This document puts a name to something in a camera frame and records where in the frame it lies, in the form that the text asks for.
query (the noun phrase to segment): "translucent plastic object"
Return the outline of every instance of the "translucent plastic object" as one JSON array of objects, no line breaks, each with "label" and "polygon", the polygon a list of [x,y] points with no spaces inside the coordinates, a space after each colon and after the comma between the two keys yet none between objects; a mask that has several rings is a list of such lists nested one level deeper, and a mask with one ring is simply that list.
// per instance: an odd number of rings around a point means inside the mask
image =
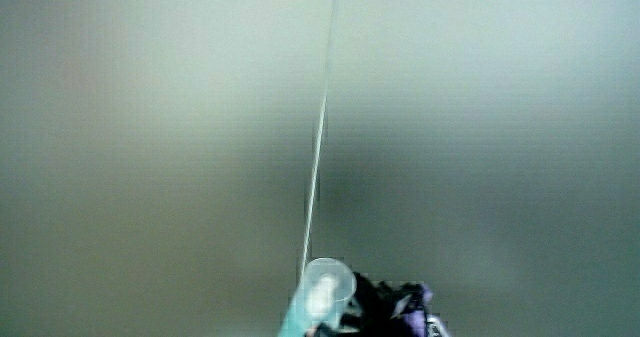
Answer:
[{"label": "translucent plastic object", "polygon": [[278,337],[301,337],[324,322],[337,329],[356,290],[356,278],[344,263],[318,258],[304,269]]}]

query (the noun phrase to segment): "hanging string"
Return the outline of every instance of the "hanging string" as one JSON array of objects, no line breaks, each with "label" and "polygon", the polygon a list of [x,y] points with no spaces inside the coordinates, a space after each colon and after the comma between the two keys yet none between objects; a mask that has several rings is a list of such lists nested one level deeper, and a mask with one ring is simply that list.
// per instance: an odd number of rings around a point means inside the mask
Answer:
[{"label": "hanging string", "polygon": [[336,25],[336,14],[338,10],[338,1],[333,0],[331,4],[331,20],[329,24],[329,36],[327,38],[327,50],[324,64],[324,92],[322,96],[322,106],[320,107],[320,121],[316,132],[314,153],[313,153],[313,169],[311,172],[311,188],[309,199],[307,201],[307,224],[304,233],[304,248],[302,252],[302,262],[300,264],[300,279],[307,265],[307,257],[309,255],[309,242],[311,240],[311,219],[313,218],[313,203],[316,198],[316,186],[318,180],[318,164],[320,163],[320,146],[322,144],[322,132],[324,129],[325,112],[327,107],[327,94],[329,93],[329,75],[331,74],[331,57],[333,56],[333,34]]}]

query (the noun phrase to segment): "teal object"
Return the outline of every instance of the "teal object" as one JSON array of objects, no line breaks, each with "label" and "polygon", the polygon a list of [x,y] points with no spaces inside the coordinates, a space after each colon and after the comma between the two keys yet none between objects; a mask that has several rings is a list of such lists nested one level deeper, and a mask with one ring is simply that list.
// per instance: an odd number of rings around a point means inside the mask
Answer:
[{"label": "teal object", "polygon": [[302,337],[320,323],[337,329],[355,290],[356,278],[344,263],[333,258],[311,261],[304,269],[278,337]]}]

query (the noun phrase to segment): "ceiling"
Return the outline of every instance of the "ceiling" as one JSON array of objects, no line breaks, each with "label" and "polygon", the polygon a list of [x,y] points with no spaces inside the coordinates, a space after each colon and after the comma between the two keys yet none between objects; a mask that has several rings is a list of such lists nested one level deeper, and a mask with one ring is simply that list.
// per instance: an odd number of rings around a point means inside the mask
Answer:
[{"label": "ceiling", "polygon": [[[339,0],[312,257],[639,328],[640,0]],[[0,0],[0,335],[273,336],[332,0]]]}]

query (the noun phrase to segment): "black object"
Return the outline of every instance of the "black object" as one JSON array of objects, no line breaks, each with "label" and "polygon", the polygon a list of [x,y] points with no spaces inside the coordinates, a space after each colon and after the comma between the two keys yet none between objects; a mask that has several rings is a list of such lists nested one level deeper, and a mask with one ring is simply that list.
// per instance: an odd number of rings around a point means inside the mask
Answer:
[{"label": "black object", "polygon": [[433,293],[424,283],[406,283],[392,288],[386,282],[375,286],[359,273],[356,291],[341,320],[345,328],[358,332],[333,331],[318,326],[314,337],[427,337],[427,304]]}]

